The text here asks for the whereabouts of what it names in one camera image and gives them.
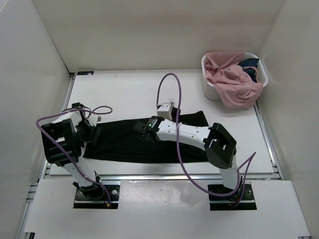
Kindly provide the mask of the black trousers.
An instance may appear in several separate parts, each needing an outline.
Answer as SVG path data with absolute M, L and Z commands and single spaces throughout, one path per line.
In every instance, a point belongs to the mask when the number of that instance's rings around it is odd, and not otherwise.
M 179 121 L 191 126 L 208 126 L 203 111 L 180 115 Z M 151 144 L 138 137 L 133 130 L 137 122 L 146 124 L 144 119 L 126 119 L 99 123 L 102 128 L 95 146 L 87 145 L 84 158 L 103 161 L 130 163 L 179 163 L 176 142 L 162 141 Z M 206 153 L 194 146 L 180 142 L 183 163 L 207 162 Z

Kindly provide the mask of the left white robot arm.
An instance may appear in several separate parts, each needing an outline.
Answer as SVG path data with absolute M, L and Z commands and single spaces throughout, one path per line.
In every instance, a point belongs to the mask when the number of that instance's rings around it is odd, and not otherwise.
M 81 103 L 72 104 L 57 115 L 38 119 L 45 158 L 48 163 L 65 169 L 74 178 L 73 185 L 88 198 L 100 200 L 106 190 L 96 171 L 82 157 L 82 149 L 97 143 L 102 128 L 101 116 Z

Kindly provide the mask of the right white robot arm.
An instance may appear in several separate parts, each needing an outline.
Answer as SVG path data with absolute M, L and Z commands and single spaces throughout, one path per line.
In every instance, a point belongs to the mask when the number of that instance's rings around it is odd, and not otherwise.
M 146 142 L 174 141 L 184 174 L 199 190 L 228 201 L 239 199 L 242 193 L 243 179 L 236 163 L 237 142 L 223 125 L 214 123 L 211 127 L 191 126 L 152 116 L 147 123 L 137 122 L 133 130 Z M 191 178 L 181 158 L 180 145 L 182 143 L 205 152 L 208 162 L 219 169 L 223 185 L 221 193 L 210 192 Z

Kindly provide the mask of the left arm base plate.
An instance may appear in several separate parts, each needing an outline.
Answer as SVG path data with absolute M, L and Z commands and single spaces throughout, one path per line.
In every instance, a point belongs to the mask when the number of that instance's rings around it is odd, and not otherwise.
M 109 198 L 103 189 L 95 189 L 90 195 L 81 192 L 78 183 L 73 182 L 73 185 L 77 188 L 74 196 L 74 209 L 117 209 L 119 205 L 120 197 L 120 184 L 105 184 L 107 188 L 111 203 L 109 203 Z

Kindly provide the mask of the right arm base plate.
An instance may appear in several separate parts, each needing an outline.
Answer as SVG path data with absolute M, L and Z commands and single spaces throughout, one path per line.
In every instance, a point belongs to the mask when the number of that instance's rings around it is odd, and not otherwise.
M 215 197 L 209 195 L 210 211 L 251 211 L 257 210 L 253 189 L 250 183 L 246 183 L 228 197 Z

